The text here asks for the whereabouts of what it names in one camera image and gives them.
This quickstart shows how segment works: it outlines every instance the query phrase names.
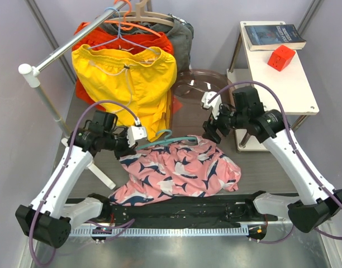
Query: metal pole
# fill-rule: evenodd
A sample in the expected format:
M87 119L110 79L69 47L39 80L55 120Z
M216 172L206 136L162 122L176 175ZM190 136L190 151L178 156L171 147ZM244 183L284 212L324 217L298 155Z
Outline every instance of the metal pole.
M151 0L148 0L148 2L146 3L146 9L149 11L149 12L152 12L153 11L153 4L151 3Z
M291 129L295 132L308 117L309 116L299 116L298 119L296 119L294 124L291 126Z
M250 134L247 132L244 137L242 138L241 142L239 143L239 147L241 148L245 148L245 145L247 144L247 142L249 141L250 138Z
M126 2L119 1L117 2L113 8L120 9L124 5L126 5ZM107 20L111 15L115 13L115 10L107 9L103 14L101 14L99 17L97 17L93 22L91 22L87 27L82 29L80 32L78 32L76 35L73 36L72 39L70 39L68 42L66 42L64 45L61 45L59 48L54 50L49 57L44 59L40 64L38 64L35 68L35 70L41 72L44 68L46 68L49 64L51 64L53 61L61 57L68 49L70 49L73 45L75 45L78 41L80 41L83 37L85 37L88 33L93 31L96 27L98 27L102 22Z
M57 40L55 39L51 29L49 28L46 20L44 19L42 12L38 8L35 0L25 0L28 8L32 12L34 18L36 19L37 23L42 29L45 37L47 38L48 43L50 46L55 50L59 47ZM74 71L71 69L70 65L68 64L64 55L60 57L60 63L62 64L64 70L66 71L69 78L72 80L73 83L77 80L77 76L75 75Z
M52 114L53 119L55 122L57 122L60 129L63 131L63 135L65 137L70 136L70 129L68 128L67 124L63 120L63 118L60 116L59 112L56 110L56 108L53 106L52 102L50 101L49 97L46 95L45 91L43 90L42 86L39 85L38 87L34 88L43 101L43 103L47 106L49 112Z
M298 32L300 35L302 35L307 26L309 25L310 21L312 18L315 16L316 12L319 10L321 4L323 3L324 0L313 0L306 11L304 18L301 20L299 27L298 27Z
M239 33L239 36L238 36L238 39L237 39L237 43L236 43L236 46L234 48L231 65L229 66L229 72L231 72L231 73L233 73L234 65L236 64L236 61L237 61L237 58L238 58L238 54L239 54L239 50L240 50L241 46L242 46L242 36Z

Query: whale print fabric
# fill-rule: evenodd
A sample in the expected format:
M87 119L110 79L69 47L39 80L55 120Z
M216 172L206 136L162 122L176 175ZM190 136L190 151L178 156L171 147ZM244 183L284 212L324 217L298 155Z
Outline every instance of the whale print fabric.
M209 197L238 190L240 168L210 140L195 136L168 146L149 147L120 158L130 180L109 198L118 205L145 205L175 196Z

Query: teal hanger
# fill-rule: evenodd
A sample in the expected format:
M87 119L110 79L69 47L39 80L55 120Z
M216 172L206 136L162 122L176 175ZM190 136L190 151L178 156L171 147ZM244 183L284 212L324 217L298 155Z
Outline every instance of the teal hanger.
M145 144L145 145L141 145L137 149L138 150L139 149L145 149L147 147L154 146L154 145L164 145L164 146L167 146L170 143L176 142L176 141L197 141L196 137L180 137L180 138L169 138L169 139L167 139L168 137L170 137L172 135L172 131L171 130L160 130L160 131L158 131L156 133L156 136L158 134L164 133L164 132L167 132L168 134L164 137L163 141L155 141L155 142L151 142L151 143L148 143L148 144Z

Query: gray garment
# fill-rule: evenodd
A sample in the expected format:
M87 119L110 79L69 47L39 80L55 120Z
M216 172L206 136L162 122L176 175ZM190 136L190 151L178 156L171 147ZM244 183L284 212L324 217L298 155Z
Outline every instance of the gray garment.
M174 26L168 26L161 23L151 24L149 22L140 23L140 25L150 28L155 32L164 32L173 45L174 57L177 64L177 72L188 70L190 62L190 52L193 39L193 27L189 23L181 23L175 18L168 19L173 21ZM100 27L110 35L117 35L117 25L111 23L102 23ZM121 30L123 35L133 34L151 34L145 30L134 27L129 31Z

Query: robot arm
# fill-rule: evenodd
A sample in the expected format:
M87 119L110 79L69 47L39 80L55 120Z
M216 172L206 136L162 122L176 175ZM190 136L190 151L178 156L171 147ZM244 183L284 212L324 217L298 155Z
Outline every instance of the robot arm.
M202 107L212 108L212 114L203 124L203 137L220 143L221 137L217 131L226 136L231 129L246 129L274 155L297 189L298 197L282 197L265 192L255 194L253 204L259 213L289 218L300 231L307 233L339 211L338 205L315 183L293 152L281 113L277 110L265 112L255 88L248 86L233 91L234 108L221 104L220 96L208 104L214 95L214 92L207 92L202 98ZM342 203L342 189L335 190L300 148L293 131L291 136L317 178Z
M87 121L84 128L78 129L74 144L71 145L70 140L68 141L68 145L73 147L68 166L44 200L34 229L34 239L59 248L75 227L90 219L105 221L109 217L109 199L98 194L91 194L84 201L71 207L64 206L79 176L93 163L97 152L114 151L116 158L119 159L121 156L134 154L136 141L147 137L145 127L141 126L121 127L122 131L115 134L116 122L115 114L96 111L93 120ZM31 204L28 207L20 205L16 211L17 220L27 236L36 208L63 167L68 151L69 147L66 147L51 178Z

